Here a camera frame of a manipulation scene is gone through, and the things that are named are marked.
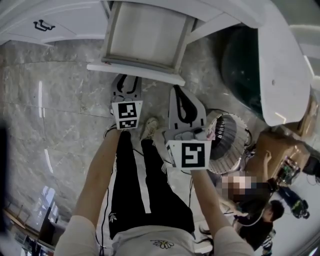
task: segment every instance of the gray marble floor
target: gray marble floor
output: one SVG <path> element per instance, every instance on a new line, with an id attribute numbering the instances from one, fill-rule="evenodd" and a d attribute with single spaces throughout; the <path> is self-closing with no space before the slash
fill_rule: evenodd
<path id="1" fill-rule="evenodd" d="M 33 217 L 39 215 L 41 195 L 48 187 L 55 192 L 61 219 L 69 220 L 89 164 L 113 122 L 109 103 L 115 74 L 86 69 L 88 62 L 98 58 L 101 45 L 100 40 L 59 41 L 53 47 L 10 41 L 0 47 L 0 114 L 7 120 L 10 133 L 9 194 Z M 265 123 L 224 86 L 214 48 L 215 38 L 187 46 L 181 64 L 185 87 L 207 108 L 235 113 L 254 135 L 259 134 Z M 172 86 L 142 81 L 140 121 L 156 116 L 160 125 L 166 126 Z M 138 147 L 141 127 L 132 133 L 134 147 Z M 144 162 L 140 155 L 136 161 L 142 196 L 148 198 Z M 174 192 L 187 202 L 190 177 L 174 171 L 168 176 Z M 191 200 L 194 215 L 200 215 L 194 195 Z"/>

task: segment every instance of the cabinet handle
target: cabinet handle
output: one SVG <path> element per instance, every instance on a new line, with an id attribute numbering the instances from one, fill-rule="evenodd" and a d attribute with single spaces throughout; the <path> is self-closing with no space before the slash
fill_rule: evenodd
<path id="1" fill-rule="evenodd" d="M 34 24 L 34 28 L 37 29 L 37 30 L 40 30 L 40 31 L 47 31 L 47 30 L 52 30 L 54 29 L 56 26 L 45 26 L 43 23 L 44 23 L 44 20 L 43 19 L 39 19 L 39 23 L 40 23 L 40 27 L 38 26 L 38 21 L 35 21 L 33 22 Z"/>

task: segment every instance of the cardboard box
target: cardboard box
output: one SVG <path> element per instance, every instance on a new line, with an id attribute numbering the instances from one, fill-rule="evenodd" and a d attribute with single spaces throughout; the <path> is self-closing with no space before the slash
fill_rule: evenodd
<path id="1" fill-rule="evenodd" d="M 267 151 L 270 151 L 272 155 L 272 159 L 268 163 L 269 179 L 277 177 L 281 163 L 286 156 L 297 162 L 301 170 L 305 167 L 310 156 L 310 152 L 301 141 L 274 132 L 262 132 L 256 143 L 256 153 L 245 166 L 245 170 L 250 175 L 263 177 L 264 159 Z"/>
<path id="2" fill-rule="evenodd" d="M 310 94 L 309 104 L 302 120 L 300 122 L 287 123 L 284 126 L 302 139 L 310 137 L 316 126 L 318 107 L 319 105 L 316 97 L 313 94 Z"/>

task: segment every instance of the white t-shirt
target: white t-shirt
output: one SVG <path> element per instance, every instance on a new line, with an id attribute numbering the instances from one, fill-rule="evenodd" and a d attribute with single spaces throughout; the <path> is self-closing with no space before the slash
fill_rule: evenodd
<path id="1" fill-rule="evenodd" d="M 119 232 L 114 256 L 194 256 L 194 239 L 186 231 L 167 226 L 141 226 Z M 231 226 L 214 236 L 214 256 L 253 256 L 254 251 Z M 55 256 L 98 256 L 96 230 L 90 220 L 73 216 L 55 248 Z"/>

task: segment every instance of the mesh basket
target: mesh basket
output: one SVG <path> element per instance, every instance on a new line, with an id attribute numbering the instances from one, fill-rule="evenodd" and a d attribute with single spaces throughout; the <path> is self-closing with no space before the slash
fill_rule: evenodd
<path id="1" fill-rule="evenodd" d="M 214 110 L 206 120 L 206 135 L 212 139 L 209 170 L 215 174 L 233 171 L 248 146 L 246 123 L 236 114 Z"/>

